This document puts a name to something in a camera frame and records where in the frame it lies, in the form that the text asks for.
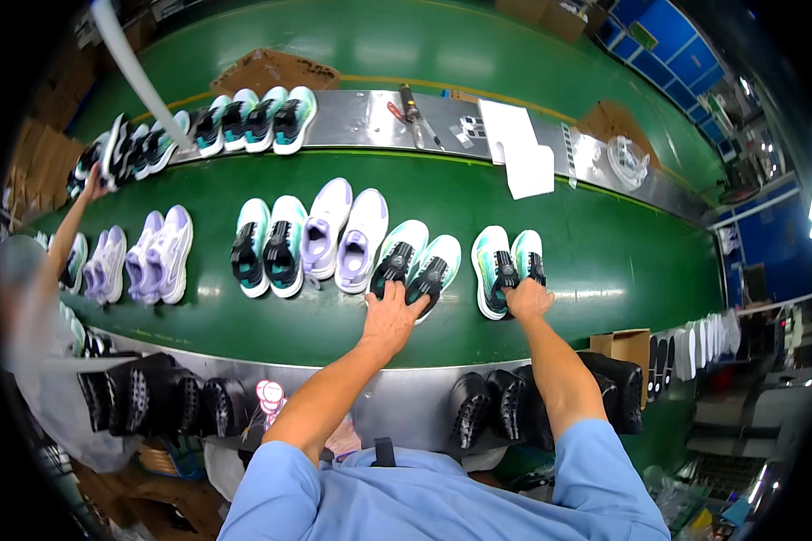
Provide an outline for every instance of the shoe tongue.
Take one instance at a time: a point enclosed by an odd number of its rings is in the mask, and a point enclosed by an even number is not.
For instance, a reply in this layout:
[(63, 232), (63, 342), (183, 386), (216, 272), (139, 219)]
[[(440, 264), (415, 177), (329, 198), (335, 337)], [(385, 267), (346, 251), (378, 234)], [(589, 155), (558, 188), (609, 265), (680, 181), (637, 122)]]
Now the shoe tongue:
[(361, 233), (357, 229), (353, 229), (352, 231), (346, 233), (346, 243), (355, 244), (362, 250), (366, 251), (369, 241), (364, 233)]
[(325, 222), (322, 218), (310, 218), (306, 221), (307, 228), (314, 228), (318, 229), (318, 232), (324, 234), (325, 236), (328, 235), (328, 231), (331, 230), (331, 225), (328, 222)]

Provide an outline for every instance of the black strap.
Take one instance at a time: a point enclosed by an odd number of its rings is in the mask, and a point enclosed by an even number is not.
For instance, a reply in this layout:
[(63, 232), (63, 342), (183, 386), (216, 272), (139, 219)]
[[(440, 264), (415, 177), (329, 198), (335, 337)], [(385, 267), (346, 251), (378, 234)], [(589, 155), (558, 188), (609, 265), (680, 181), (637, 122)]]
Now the black strap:
[(394, 460), (394, 444), (390, 438), (376, 438), (376, 461), (370, 464), (378, 468), (396, 468)]

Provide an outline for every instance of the yellow line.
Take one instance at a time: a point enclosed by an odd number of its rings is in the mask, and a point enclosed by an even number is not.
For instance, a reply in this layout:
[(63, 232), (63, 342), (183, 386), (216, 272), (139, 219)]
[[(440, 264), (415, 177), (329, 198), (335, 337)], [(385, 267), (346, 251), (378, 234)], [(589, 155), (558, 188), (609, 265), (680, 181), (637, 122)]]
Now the yellow line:
[[(197, 94), (195, 94), (195, 96), (189, 96), (188, 98), (183, 98), (182, 100), (173, 101), (172, 103), (167, 104), (166, 107), (168, 107), (169, 109), (173, 109), (175, 107), (179, 107), (181, 105), (186, 105), (187, 103), (191, 103), (191, 102), (196, 101), (196, 100), (203, 100), (205, 98), (209, 98), (209, 97), (211, 97), (213, 95), (214, 95), (214, 93), (210, 92), (210, 91), (197, 93)], [(144, 114), (139, 114), (136, 118), (132, 119), (132, 123), (135, 124), (139, 120), (144, 120), (144, 119), (147, 119), (147, 118), (149, 118), (151, 116), (152, 116), (152, 114), (151, 114), (150, 111), (148, 111), (147, 113), (144, 113)]]
[(537, 105), (529, 101), (518, 100), (517, 98), (512, 98), (511, 96), (504, 96), (496, 92), (485, 92), (484, 90), (478, 90), (476, 88), (470, 87), (462, 87), (460, 85), (451, 85), (448, 83), (436, 81), (423, 81), (421, 79), (403, 79), (401, 77), (389, 77), (387, 75), (349, 75), (347, 73), (340, 74), (340, 81), (408, 83), (412, 86), (418, 85), (422, 87), (431, 87), (440, 89), (448, 88), (450, 90), (459, 90), (461, 92), (477, 94), (479, 96), (489, 98), (491, 100), (505, 101), (507, 103), (519, 105), (521, 107), (535, 109), (536, 111), (541, 111), (542, 113), (555, 116), (558, 119), (563, 119), (570, 124), (577, 123), (577, 119), (575, 119), (574, 117), (570, 117), (567, 114), (562, 114), (559, 111), (554, 111), (553, 109), (542, 107), (541, 105)]

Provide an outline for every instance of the cardboard box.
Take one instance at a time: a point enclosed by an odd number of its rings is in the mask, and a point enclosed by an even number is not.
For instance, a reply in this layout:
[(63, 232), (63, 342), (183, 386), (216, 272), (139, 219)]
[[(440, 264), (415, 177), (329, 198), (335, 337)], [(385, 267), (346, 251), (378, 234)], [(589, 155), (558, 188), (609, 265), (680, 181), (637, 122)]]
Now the cardboard box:
[(288, 90), (298, 86), (336, 90), (340, 87), (340, 72), (315, 60), (271, 49), (254, 49), (211, 81), (210, 90), (215, 96), (232, 96), (242, 88), (250, 88), (261, 98), (277, 86)]
[(539, 24), (569, 43), (583, 34), (586, 27), (584, 19), (571, 13), (568, 9), (559, 5), (559, 2), (553, 0), (546, 3)]
[(641, 409), (647, 406), (647, 380), (650, 376), (650, 329), (614, 330), (590, 336), (590, 351), (618, 361), (634, 362), (643, 372)]
[(544, 10), (549, 3), (547, 0), (495, 0), (494, 6), (499, 13), (503, 13), (524, 23), (538, 25)]
[(628, 107), (618, 101), (602, 100), (585, 114), (574, 126), (579, 132), (591, 135), (607, 143), (616, 135), (624, 135), (650, 155), (650, 167), (661, 169), (650, 140), (635, 120)]

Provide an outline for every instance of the green floor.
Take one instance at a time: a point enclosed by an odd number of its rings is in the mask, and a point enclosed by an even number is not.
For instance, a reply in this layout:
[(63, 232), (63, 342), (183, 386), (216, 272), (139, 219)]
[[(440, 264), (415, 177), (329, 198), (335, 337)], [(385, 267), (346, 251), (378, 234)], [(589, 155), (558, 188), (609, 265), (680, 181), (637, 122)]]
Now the green floor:
[[(270, 0), (181, 28), (140, 58), (176, 110), (208, 104), (208, 83), (255, 47), (333, 66), (342, 73), (341, 88), (394, 89), (404, 81), (416, 92), (460, 88), (530, 106), (555, 121), (572, 122), (599, 100), (621, 101), (671, 180), (703, 189), (722, 175), (712, 146), (649, 83), (586, 37), (566, 43), (498, 14), (490, 2)], [(74, 134), (92, 140), (120, 111), (146, 113), (115, 72), (100, 81)]]

